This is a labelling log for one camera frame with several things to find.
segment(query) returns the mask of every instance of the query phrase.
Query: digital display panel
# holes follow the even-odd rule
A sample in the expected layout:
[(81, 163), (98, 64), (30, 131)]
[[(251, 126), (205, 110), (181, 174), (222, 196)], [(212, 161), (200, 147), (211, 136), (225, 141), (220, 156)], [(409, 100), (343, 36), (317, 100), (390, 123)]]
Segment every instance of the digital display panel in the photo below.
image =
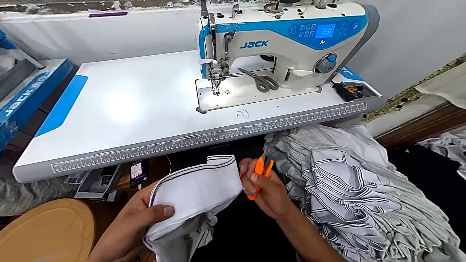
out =
[(319, 25), (317, 26), (317, 30), (315, 31), (315, 37), (316, 38), (332, 37), (334, 30), (335, 30), (335, 24)]

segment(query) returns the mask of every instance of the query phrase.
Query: white wall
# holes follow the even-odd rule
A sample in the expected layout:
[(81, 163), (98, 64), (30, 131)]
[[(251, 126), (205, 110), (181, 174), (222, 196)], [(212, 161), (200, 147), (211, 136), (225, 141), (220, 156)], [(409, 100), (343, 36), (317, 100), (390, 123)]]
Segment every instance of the white wall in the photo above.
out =
[[(212, 12), (231, 13), (219, 4)], [(95, 62), (196, 49), (200, 7), (129, 11), (127, 16), (89, 18), (89, 13), (0, 16), (0, 28), (36, 59)]]
[[(381, 22), (349, 66), (386, 98), (466, 52), (465, 0), (357, 2), (375, 5)], [(219, 4), (209, 6), (209, 11), (228, 14), (231, 7)], [(155, 9), (103, 18), (88, 18), (88, 13), (8, 13), (0, 17), (0, 28), (36, 58), (68, 57), (80, 64), (195, 49), (199, 11), (199, 7)]]
[(466, 52), (465, 0), (355, 0), (372, 4), (380, 26), (348, 66), (386, 98)]

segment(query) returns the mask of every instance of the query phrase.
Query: wooden stool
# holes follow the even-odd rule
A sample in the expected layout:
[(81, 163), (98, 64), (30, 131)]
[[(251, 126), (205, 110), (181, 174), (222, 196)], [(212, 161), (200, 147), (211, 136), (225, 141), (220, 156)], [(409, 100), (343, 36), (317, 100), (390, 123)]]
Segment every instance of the wooden stool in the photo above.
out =
[(121, 207), (108, 202), (85, 204), (76, 199), (42, 204), (0, 231), (1, 260), (86, 261)]

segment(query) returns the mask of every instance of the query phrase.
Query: hand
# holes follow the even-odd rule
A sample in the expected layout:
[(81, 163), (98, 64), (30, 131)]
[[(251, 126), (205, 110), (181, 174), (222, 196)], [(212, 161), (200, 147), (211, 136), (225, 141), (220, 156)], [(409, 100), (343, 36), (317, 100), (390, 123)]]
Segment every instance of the hand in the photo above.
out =
[[(256, 196), (256, 204), (268, 216), (275, 220), (283, 219), (295, 206), (274, 171), (270, 171), (268, 177), (254, 173), (256, 162), (257, 159), (243, 159), (240, 162), (244, 193)], [(260, 187), (259, 193), (256, 192), (254, 185)]]
[(155, 182), (137, 192), (103, 233), (89, 255), (88, 262), (134, 261), (144, 250), (144, 230), (175, 213), (171, 206), (149, 205)]

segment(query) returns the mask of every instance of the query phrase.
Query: sewing machine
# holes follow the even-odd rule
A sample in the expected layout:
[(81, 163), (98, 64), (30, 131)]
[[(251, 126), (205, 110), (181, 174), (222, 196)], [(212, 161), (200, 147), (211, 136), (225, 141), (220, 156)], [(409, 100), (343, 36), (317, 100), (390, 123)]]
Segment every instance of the sewing machine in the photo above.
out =
[[(209, 13), (201, 1), (197, 111), (320, 93), (378, 28), (373, 6), (282, 1), (287, 3), (249, 10), (235, 4), (231, 14)], [(234, 66), (240, 58), (258, 55), (264, 63), (254, 73), (271, 76), (278, 90), (259, 92), (254, 79)]]

